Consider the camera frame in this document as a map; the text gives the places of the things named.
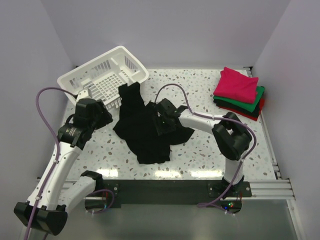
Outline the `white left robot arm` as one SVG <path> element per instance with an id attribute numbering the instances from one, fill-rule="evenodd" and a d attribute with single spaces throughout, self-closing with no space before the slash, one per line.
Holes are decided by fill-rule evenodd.
<path id="1" fill-rule="evenodd" d="M 94 131 L 113 121 L 102 100 L 83 98 L 75 112 L 59 130 L 57 145 L 43 176 L 25 202 L 18 202 L 14 214 L 27 229 L 56 236 L 66 225 L 71 210 L 86 196 L 99 196 L 104 190 L 100 173 L 86 170 L 66 192 L 65 180 Z"/>

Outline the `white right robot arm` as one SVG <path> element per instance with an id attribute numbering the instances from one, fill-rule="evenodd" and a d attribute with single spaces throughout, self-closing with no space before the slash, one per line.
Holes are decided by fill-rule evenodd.
<path id="1" fill-rule="evenodd" d="M 257 139 L 237 115 L 232 112 L 226 115 L 191 112 L 187 106 L 175 107 L 165 98 L 155 105 L 153 120 L 160 136 L 183 128 L 212 134 L 220 153 L 225 157 L 223 192 L 233 197 L 241 190 L 243 161 L 251 142 L 256 143 Z"/>

